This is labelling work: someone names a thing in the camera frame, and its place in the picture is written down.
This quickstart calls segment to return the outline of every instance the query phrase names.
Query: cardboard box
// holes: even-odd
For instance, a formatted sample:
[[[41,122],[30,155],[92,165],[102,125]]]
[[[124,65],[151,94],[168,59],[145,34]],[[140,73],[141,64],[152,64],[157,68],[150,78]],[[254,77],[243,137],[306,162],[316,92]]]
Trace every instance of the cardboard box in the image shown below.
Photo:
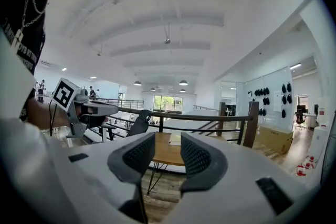
[[[292,144],[293,131],[258,124],[255,141],[284,154]]]

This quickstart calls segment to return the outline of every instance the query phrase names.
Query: wooden floor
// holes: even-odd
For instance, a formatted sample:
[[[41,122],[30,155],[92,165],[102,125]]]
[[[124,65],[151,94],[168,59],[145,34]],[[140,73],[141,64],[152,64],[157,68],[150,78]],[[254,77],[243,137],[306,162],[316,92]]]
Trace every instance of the wooden floor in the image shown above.
[[[286,154],[280,154],[257,142],[254,143],[253,149],[270,158],[286,172],[294,174],[296,166],[305,159],[308,153],[312,134],[313,131],[311,130],[295,130],[292,145]],[[236,133],[223,134],[225,139],[234,139],[237,136],[238,134]],[[147,195],[151,173],[151,170],[147,170],[142,178],[145,209],[149,223],[160,223],[178,203],[180,199],[179,188],[185,181],[185,175],[164,173],[149,195]],[[158,176],[159,174],[154,175],[154,182]]]

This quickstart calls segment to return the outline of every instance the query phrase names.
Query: black shirt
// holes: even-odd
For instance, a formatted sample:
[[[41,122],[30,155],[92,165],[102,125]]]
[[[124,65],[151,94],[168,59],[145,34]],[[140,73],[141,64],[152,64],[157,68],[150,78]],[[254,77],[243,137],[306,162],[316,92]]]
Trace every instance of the black shirt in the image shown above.
[[[18,30],[22,27],[23,14],[26,0],[1,0],[0,26],[2,27],[9,43],[17,46],[17,55],[28,70],[34,74],[45,43],[44,21],[45,13],[33,24],[24,27],[22,33]],[[37,9],[41,12],[48,0],[35,0]],[[33,1],[28,0],[25,24],[31,22],[39,14],[35,11]],[[26,119],[26,105],[22,110],[21,119]]]

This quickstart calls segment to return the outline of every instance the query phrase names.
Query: table leg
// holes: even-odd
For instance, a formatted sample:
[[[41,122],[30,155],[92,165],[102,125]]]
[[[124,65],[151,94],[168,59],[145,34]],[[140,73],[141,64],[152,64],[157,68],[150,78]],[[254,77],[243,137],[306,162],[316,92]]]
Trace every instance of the table leg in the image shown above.
[[[151,180],[149,182],[149,186],[148,186],[148,190],[147,190],[147,195],[151,192],[151,190],[155,187],[156,183],[159,181],[159,179],[161,178],[162,176],[162,173],[159,175],[158,179],[155,181],[154,185],[151,187],[152,185],[152,181],[153,181],[153,177],[154,177],[154,174],[155,174],[155,167],[156,167],[156,172],[158,173],[159,170],[162,168],[164,164],[161,165],[161,167],[159,168],[159,163],[157,162],[154,162],[154,166],[153,166],[153,170],[152,170],[152,175],[151,175]]]

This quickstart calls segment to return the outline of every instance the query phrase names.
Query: necklace chain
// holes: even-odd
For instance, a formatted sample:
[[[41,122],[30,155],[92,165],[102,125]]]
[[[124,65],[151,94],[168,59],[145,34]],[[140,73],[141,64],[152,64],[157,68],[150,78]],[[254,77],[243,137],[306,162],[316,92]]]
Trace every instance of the necklace chain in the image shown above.
[[[35,19],[33,19],[33,20],[31,20],[30,22],[28,22],[28,23],[25,24],[25,21],[26,21],[26,11],[27,11],[27,6],[28,6],[28,1],[29,1],[29,0],[25,0],[25,9],[24,9],[23,16],[22,16],[22,27],[21,27],[21,31],[23,30],[24,27],[27,27],[27,26],[33,24],[34,22],[36,22],[37,20],[39,20],[40,17],[42,16],[42,14],[46,11],[46,6],[45,6],[44,9],[40,12],[40,11],[37,9],[35,0],[31,0],[32,3],[33,3],[33,6],[34,6],[34,10],[38,13],[38,15],[37,15],[37,17],[36,17]]]

